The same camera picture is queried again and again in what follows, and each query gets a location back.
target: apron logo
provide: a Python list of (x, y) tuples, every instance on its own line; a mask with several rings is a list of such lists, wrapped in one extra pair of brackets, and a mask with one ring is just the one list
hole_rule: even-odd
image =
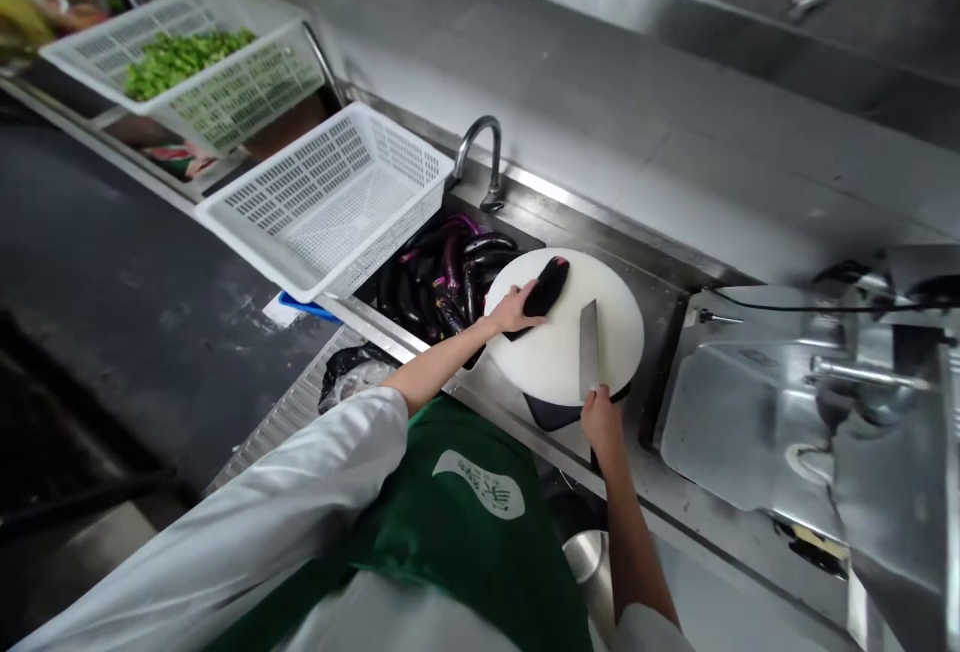
[(470, 484), (477, 499), (495, 517), (516, 519), (526, 509), (520, 486), (511, 477), (487, 472), (459, 452), (447, 450), (440, 455), (432, 476), (436, 477), (441, 472), (453, 472), (463, 477)]

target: chopped green vegetable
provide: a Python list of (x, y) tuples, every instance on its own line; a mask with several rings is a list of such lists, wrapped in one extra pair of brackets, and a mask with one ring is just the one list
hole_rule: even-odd
[(187, 37), (160, 33), (153, 42), (143, 46), (143, 59), (127, 68), (124, 93), (137, 102), (146, 102), (243, 49), (256, 38), (245, 27), (238, 32), (203, 32)]

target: white cutting board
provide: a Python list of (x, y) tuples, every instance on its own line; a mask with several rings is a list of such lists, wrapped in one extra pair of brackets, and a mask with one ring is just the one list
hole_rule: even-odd
[(597, 300), (600, 382), (611, 394), (623, 389), (643, 354), (643, 316), (633, 293), (600, 260), (576, 250), (534, 250), (504, 267), (490, 286), (484, 314), (510, 291), (540, 276), (551, 257), (570, 262), (567, 282), (547, 321), (511, 342), (497, 335), (487, 343), (494, 363), (512, 384), (544, 402), (575, 407), (580, 396), (580, 310)]

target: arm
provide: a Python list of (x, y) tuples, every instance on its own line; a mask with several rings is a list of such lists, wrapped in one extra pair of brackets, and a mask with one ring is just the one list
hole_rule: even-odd
[(481, 317), (460, 334), (421, 352), (387, 377), (382, 386), (392, 387), (403, 395), (413, 417), (495, 335), (536, 327), (546, 321), (546, 317), (523, 315), (523, 303), (536, 283), (535, 279), (530, 280), (522, 290), (512, 287), (488, 317)]
[(389, 389), (341, 402), (14, 649), (202, 647), (205, 630), (239, 617), (259, 590), (334, 544), (376, 499), (403, 458), (406, 412)]
[(623, 413), (620, 405), (611, 404), (606, 385), (587, 397), (581, 419), (607, 484), (616, 620), (620, 621), (627, 605), (639, 603), (659, 612), (679, 629), (677, 610), (633, 487), (623, 440)]

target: black power cord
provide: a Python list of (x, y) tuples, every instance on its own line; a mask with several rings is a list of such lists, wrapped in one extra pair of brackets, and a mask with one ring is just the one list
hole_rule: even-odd
[(738, 307), (769, 310), (771, 312), (916, 312), (927, 309), (948, 310), (957, 307), (955, 304), (884, 305), (882, 307), (773, 307), (771, 305), (756, 305), (749, 302), (740, 302), (716, 289), (708, 289), (705, 291), (712, 292), (717, 297), (725, 299), (727, 302), (731, 302)]

